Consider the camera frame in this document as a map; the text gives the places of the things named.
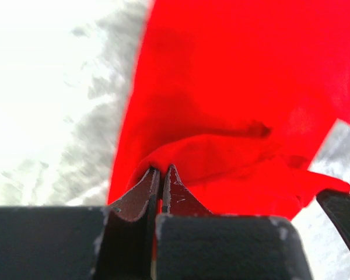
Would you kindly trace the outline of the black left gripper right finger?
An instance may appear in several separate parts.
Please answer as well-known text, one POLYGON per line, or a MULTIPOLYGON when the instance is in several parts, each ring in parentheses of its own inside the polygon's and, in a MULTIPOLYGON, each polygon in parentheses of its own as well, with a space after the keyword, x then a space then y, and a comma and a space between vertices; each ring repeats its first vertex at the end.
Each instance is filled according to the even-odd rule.
POLYGON ((156 217, 157 279, 311 279, 302 242, 277 216, 215 215, 170 166, 156 217))

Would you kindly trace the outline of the bright red t shirt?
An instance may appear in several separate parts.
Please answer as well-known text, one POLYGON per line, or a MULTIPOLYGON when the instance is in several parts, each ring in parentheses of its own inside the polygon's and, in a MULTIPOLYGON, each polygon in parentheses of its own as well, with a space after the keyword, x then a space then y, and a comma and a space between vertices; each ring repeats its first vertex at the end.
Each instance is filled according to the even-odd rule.
POLYGON ((310 172, 350 124, 350 1, 155 1, 108 201, 175 165, 217 214, 292 219, 344 181, 310 172))

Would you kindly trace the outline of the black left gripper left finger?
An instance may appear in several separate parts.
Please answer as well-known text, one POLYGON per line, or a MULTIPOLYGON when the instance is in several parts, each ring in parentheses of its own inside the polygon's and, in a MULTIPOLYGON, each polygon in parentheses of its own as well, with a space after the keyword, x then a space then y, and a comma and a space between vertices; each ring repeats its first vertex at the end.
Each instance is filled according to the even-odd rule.
POLYGON ((149 279, 160 173, 108 206, 0 206, 0 279, 149 279))

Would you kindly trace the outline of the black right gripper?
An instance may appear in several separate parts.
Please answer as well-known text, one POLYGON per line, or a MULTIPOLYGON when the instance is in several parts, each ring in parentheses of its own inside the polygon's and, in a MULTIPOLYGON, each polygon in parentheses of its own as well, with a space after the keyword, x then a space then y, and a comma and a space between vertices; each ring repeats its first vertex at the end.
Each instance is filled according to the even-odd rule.
POLYGON ((319 192, 316 200, 350 250, 350 194, 327 189, 319 192))

